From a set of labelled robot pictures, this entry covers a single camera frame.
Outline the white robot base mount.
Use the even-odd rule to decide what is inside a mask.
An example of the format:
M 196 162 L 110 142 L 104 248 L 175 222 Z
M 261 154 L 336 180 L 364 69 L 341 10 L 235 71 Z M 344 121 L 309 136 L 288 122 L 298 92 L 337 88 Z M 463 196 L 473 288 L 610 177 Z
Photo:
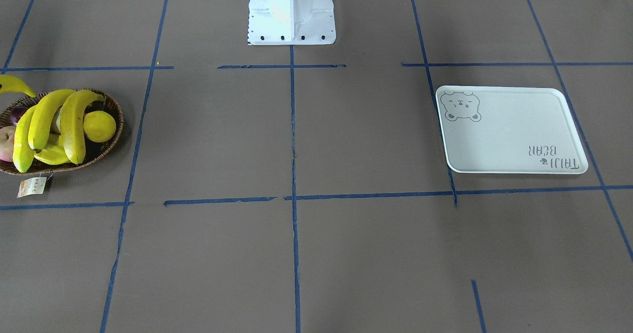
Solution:
M 249 0 L 250 45 L 334 44 L 334 0 Z

